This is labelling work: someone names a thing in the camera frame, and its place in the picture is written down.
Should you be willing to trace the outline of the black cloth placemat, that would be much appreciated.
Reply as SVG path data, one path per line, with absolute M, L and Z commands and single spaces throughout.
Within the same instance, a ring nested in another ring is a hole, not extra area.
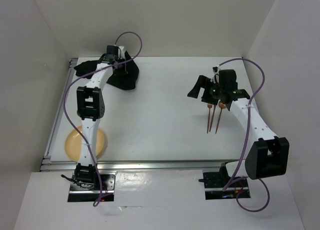
M 92 72 L 96 72 L 98 66 L 102 63 L 120 63 L 117 66 L 112 67 L 112 74 L 107 75 L 105 84 L 109 84 L 121 90 L 133 90 L 136 88 L 136 82 L 139 76 L 139 68 L 133 61 L 131 55 L 124 50 L 123 57 L 120 57 L 118 61 L 111 61 L 111 54 L 103 54 L 98 60 L 85 61 L 74 67 L 77 77 L 83 77 L 84 75 Z

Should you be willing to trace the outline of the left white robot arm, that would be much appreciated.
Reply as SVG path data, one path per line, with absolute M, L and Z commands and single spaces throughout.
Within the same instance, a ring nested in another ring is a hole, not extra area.
M 124 46 L 107 46 L 106 53 L 97 61 L 96 70 L 88 83 L 76 90 L 77 113 L 81 118 L 81 150 L 74 172 L 75 180 L 87 189 L 99 186 L 97 174 L 97 135 L 101 118 L 105 114 L 103 88 L 107 82 L 107 70 L 126 60 Z

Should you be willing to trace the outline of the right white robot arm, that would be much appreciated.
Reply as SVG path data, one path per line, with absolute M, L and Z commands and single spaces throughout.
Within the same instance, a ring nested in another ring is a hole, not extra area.
M 287 171 L 290 143 L 279 137 L 262 119 L 253 105 L 253 95 L 238 87 L 235 70 L 218 70 L 213 78 L 199 75 L 190 98 L 198 98 L 203 89 L 201 101 L 213 108 L 227 109 L 245 129 L 243 148 L 237 164 L 231 169 L 219 172 L 218 180 L 224 188 L 234 184 L 241 167 L 245 176 L 263 179 L 284 175 Z

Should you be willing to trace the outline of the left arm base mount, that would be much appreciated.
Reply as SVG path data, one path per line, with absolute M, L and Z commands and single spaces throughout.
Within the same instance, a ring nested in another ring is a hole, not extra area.
M 70 182 L 68 192 L 68 202 L 94 202 L 100 195 L 99 182 L 94 185 L 93 183 L 84 183 L 76 181 L 75 177 L 67 177 L 64 174 L 62 178 Z M 102 199 L 101 202 L 114 201 L 116 174 L 108 173 L 101 175 L 102 180 Z

